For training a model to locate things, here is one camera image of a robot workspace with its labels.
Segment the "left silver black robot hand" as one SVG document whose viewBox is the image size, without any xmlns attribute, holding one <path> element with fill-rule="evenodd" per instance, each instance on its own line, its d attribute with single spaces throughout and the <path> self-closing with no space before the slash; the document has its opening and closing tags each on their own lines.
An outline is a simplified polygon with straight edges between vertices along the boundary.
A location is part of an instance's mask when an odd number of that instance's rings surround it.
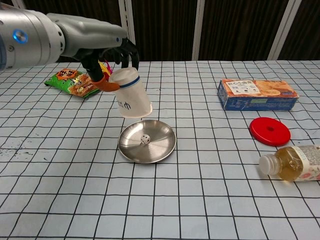
<svg viewBox="0 0 320 240">
<path fill-rule="evenodd" d="M 65 47 L 62 55 L 81 62 L 92 84 L 104 92 L 120 89 L 117 83 L 109 82 L 103 73 L 99 61 L 105 56 L 113 57 L 122 68 L 139 68 L 139 53 L 128 34 L 122 27 L 106 21 L 81 16 L 48 13 L 46 15 L 61 29 Z"/>
</svg>

